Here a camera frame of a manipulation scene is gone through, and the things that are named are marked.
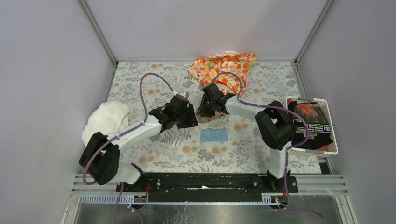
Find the white cloth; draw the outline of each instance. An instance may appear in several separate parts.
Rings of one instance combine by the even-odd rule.
[[[129,107],[126,104],[117,101],[102,103],[88,118],[84,127],[82,135],[84,146],[86,147],[89,139],[96,132],[106,135],[128,127],[128,113]]]

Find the gray wall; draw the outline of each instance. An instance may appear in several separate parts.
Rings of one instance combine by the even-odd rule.
[[[0,223],[56,224],[112,66],[76,0],[1,1]]]
[[[394,223],[396,1],[336,0],[301,70],[310,96],[329,101],[360,223]]]
[[[326,0],[88,0],[119,60],[295,58]]]

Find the folded blue cloth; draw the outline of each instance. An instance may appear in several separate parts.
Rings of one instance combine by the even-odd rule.
[[[201,130],[201,142],[220,142],[228,141],[227,129],[202,129]]]

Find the orange floral cloth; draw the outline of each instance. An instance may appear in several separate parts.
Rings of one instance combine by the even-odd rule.
[[[247,87],[245,76],[249,74],[255,65],[255,61],[256,56],[253,53],[238,54],[235,52],[235,54],[232,54],[224,52],[220,55],[198,58],[188,68],[188,72],[203,86],[212,82],[213,78],[221,72],[232,72],[241,78],[245,89]],[[215,83],[225,85],[221,86],[224,94],[230,91],[237,94],[240,90],[238,79],[230,74],[219,76]]]

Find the white basket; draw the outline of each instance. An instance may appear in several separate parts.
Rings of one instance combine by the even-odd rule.
[[[319,104],[320,108],[325,113],[327,121],[329,122],[329,125],[332,129],[331,133],[330,133],[330,138],[333,140],[333,143],[330,144],[329,151],[327,151],[327,152],[319,151],[319,150],[303,149],[303,148],[291,148],[290,153],[314,155],[314,156],[320,156],[320,157],[337,155],[338,154],[337,141],[335,139],[334,128],[333,128],[333,124],[332,124],[332,117],[330,116],[329,105],[327,104],[327,101],[324,99],[316,99],[316,98],[302,98],[302,97],[286,96],[286,105],[287,105],[287,99],[292,99],[294,101],[297,101],[297,103],[317,102]]]

